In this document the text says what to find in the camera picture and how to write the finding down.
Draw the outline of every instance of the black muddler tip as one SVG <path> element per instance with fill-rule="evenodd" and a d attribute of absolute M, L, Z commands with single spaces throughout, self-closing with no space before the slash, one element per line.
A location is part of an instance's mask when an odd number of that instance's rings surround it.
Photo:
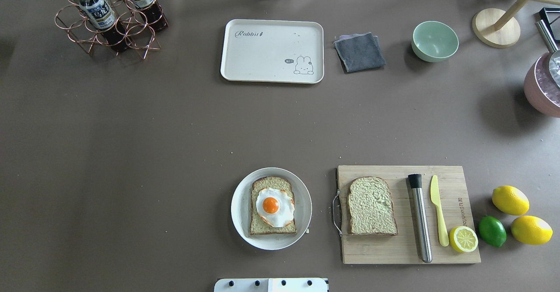
<path fill-rule="evenodd" d="M 410 174 L 408 175 L 408 181 L 410 182 L 410 188 L 422 188 L 422 174 Z"/>

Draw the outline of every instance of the round wooden base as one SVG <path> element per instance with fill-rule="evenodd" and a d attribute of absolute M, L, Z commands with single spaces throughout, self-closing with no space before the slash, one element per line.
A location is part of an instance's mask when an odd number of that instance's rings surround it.
<path fill-rule="evenodd" d="M 499 30 L 494 29 L 494 24 L 506 11 L 500 9 L 485 9 L 472 18 L 472 30 L 483 43 L 495 48 L 507 48 L 518 42 L 521 28 L 515 18 L 511 18 Z"/>

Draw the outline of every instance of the toast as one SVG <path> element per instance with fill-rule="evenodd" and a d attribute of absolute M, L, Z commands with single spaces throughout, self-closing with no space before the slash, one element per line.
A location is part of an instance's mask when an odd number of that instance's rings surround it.
<path fill-rule="evenodd" d="M 251 188 L 251 224 L 249 234 L 255 235 L 268 235 L 268 234 L 295 234 L 296 233 L 296 220 L 292 220 L 287 226 L 281 228 L 274 228 L 263 221 L 260 215 L 256 212 L 256 198 L 262 188 L 273 188 L 275 190 L 283 190 L 293 200 L 294 193 L 292 192 L 292 185 L 284 178 L 268 176 L 256 180 L 252 183 Z"/>
<path fill-rule="evenodd" d="M 350 234 L 398 235 L 389 185 L 379 177 L 360 177 L 348 194 Z"/>

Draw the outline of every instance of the cutting board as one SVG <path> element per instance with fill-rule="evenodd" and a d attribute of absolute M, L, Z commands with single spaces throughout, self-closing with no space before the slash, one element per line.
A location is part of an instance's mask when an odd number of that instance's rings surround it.
<path fill-rule="evenodd" d="M 338 188 L 342 212 L 342 262 L 344 264 L 424 264 L 418 256 L 417 241 L 412 217 L 412 202 L 407 185 L 409 174 L 422 174 L 422 192 L 432 264 L 477 264 L 478 248 L 474 252 L 459 253 L 451 246 L 441 246 L 438 240 L 436 207 L 430 201 L 430 181 L 438 176 L 441 205 L 448 232 L 458 225 L 474 230 L 469 194 L 466 190 L 462 166 L 338 166 Z M 358 177 L 376 176 L 386 180 L 394 206 L 397 236 L 350 235 L 350 211 L 347 206 L 350 183 Z"/>

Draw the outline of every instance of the lime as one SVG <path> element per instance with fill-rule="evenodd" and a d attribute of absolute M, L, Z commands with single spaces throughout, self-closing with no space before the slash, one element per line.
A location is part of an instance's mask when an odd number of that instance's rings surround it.
<path fill-rule="evenodd" d="M 469 253 L 478 247 L 478 237 L 468 226 L 456 226 L 449 233 L 449 243 L 460 253 Z"/>
<path fill-rule="evenodd" d="M 524 244 L 540 245 L 550 240 L 552 228 L 542 218 L 524 215 L 511 223 L 511 233 Z"/>
<path fill-rule="evenodd" d="M 492 202 L 501 212 L 511 215 L 524 215 L 529 210 L 529 199 L 518 188 L 499 186 L 492 192 Z"/>
<path fill-rule="evenodd" d="M 497 218 L 486 215 L 478 222 L 478 233 L 486 243 L 501 247 L 506 242 L 506 229 Z"/>

